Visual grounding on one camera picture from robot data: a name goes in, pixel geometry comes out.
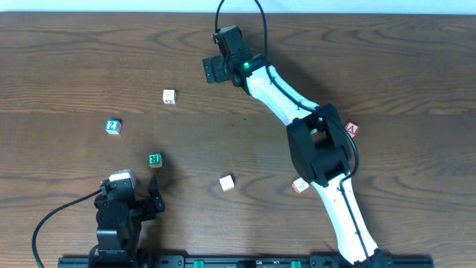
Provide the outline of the blue number 2 block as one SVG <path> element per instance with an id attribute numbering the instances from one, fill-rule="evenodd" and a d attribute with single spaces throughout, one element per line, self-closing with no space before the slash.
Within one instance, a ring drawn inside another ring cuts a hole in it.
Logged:
<path id="1" fill-rule="evenodd" d="M 119 120 L 108 119 L 105 124 L 105 131 L 111 135 L 119 135 L 121 122 Z"/>

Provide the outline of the red letter A block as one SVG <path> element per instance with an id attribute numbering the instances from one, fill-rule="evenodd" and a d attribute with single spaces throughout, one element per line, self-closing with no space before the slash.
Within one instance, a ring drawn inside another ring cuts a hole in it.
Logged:
<path id="1" fill-rule="evenodd" d="M 349 135 L 352 138 L 354 138 L 356 134 L 358 133 L 358 131 L 360 130 L 360 126 L 353 121 L 348 121 L 345 126 L 345 130 L 349 133 Z"/>

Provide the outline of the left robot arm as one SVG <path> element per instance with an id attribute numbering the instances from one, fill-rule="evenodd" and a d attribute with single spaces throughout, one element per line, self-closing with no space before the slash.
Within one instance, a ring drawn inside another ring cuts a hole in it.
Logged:
<path id="1" fill-rule="evenodd" d="M 96 267 L 140 267 L 144 258 L 138 252 L 138 240 L 142 223 L 154 220 L 165 209 L 158 189 L 157 179 L 152 177 L 149 195 L 135 197 L 131 179 L 104 180 L 100 194 L 94 200 L 97 209 Z"/>

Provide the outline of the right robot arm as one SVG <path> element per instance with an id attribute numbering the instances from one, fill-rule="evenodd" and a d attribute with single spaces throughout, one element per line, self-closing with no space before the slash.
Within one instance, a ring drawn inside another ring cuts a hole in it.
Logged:
<path id="1" fill-rule="evenodd" d="M 212 36 L 219 55 L 203 61 L 209 83 L 231 81 L 266 105 L 285 125 L 292 164 L 301 179 L 319 194 L 327 210 L 343 259 L 356 267 L 374 267 L 378 246 L 371 237 L 351 178 L 357 158 L 353 138 L 336 108 L 320 106 L 293 89 L 261 55 L 254 55 L 236 26 Z"/>

